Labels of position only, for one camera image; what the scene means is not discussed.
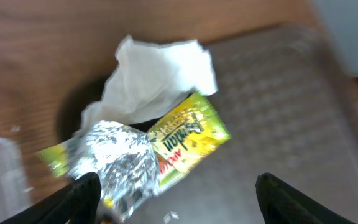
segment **foil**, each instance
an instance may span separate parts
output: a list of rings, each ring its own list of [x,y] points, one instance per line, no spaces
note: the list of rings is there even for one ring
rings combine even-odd
[[[160,192],[157,156],[146,133],[111,121],[95,124],[80,140],[68,175],[99,175],[101,200],[112,203],[121,221]]]

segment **crumpled white tissue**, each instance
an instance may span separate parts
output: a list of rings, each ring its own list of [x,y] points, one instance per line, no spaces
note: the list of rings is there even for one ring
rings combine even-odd
[[[211,56],[197,40],[158,45],[127,36],[116,58],[101,101],[82,113],[83,129],[101,120],[143,123],[164,116],[192,92],[208,96],[218,90]]]

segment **plastic wrapper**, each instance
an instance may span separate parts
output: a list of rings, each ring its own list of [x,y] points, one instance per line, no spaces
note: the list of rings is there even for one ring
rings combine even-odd
[[[83,138],[68,160],[64,145],[41,152],[54,173],[75,179],[99,175],[101,200],[123,221],[147,198],[160,192],[157,156],[147,135],[117,122],[100,121]]]
[[[209,101],[199,93],[165,115],[148,135],[158,155],[162,191],[231,138]]]

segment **brown table surface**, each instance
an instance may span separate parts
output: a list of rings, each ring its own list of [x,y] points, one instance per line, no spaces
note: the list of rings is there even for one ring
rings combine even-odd
[[[58,143],[62,100],[114,69],[125,35],[205,44],[284,22],[318,26],[305,0],[0,0],[0,136],[19,143],[33,200],[65,184],[35,155]]]

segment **metallic object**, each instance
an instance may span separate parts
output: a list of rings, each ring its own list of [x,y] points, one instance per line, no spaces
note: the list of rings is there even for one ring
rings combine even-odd
[[[159,193],[157,156],[146,133],[117,122],[100,121],[79,141],[68,175],[99,175],[101,199],[125,220],[147,198]]]

